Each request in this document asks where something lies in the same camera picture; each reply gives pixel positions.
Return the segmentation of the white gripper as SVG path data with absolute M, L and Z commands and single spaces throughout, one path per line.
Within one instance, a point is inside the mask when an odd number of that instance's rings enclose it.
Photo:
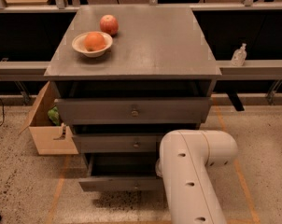
M 161 167 L 160 159 L 157 159 L 156 161 L 155 172 L 158 177 L 162 177 L 162 167 Z

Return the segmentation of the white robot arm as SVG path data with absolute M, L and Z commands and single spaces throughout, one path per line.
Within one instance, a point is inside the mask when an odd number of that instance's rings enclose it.
M 176 130 L 162 138 L 156 173 L 172 224 L 227 224 L 206 168 L 233 162 L 237 152 L 222 131 Z

